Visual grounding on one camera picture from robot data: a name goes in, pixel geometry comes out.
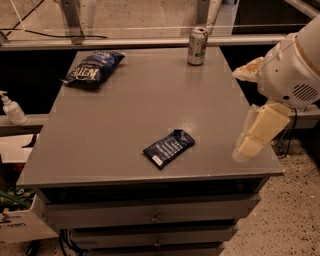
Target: table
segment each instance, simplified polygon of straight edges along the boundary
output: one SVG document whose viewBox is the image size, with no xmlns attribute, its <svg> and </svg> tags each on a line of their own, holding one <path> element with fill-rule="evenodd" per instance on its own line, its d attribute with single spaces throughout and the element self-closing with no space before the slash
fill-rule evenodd
<svg viewBox="0 0 320 256">
<path fill-rule="evenodd" d="M 201 66 L 187 48 L 121 52 L 99 88 L 61 87 L 18 184 L 97 255 L 219 255 L 283 168 L 270 146 L 232 159 L 249 105 L 219 47 Z M 174 129 L 196 143 L 160 171 L 142 151 Z"/>
</svg>

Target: white bottle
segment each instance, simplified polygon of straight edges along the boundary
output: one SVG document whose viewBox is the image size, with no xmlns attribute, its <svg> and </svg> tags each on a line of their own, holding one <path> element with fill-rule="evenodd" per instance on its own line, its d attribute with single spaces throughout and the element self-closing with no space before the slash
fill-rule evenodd
<svg viewBox="0 0 320 256">
<path fill-rule="evenodd" d="M 6 113 L 6 115 L 14 125 L 24 124 L 28 119 L 27 116 L 17 102 L 12 101 L 8 98 L 8 96 L 5 96 L 6 93 L 7 92 L 0 91 L 4 113 Z"/>
</svg>

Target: can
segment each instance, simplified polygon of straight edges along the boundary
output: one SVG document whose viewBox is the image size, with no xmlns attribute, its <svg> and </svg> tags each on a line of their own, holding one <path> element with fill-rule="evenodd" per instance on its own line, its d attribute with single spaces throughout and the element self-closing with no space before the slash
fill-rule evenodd
<svg viewBox="0 0 320 256">
<path fill-rule="evenodd" d="M 191 65 L 202 65 L 206 54 L 208 32 L 203 27 L 195 27 L 190 34 L 188 62 Z"/>
</svg>

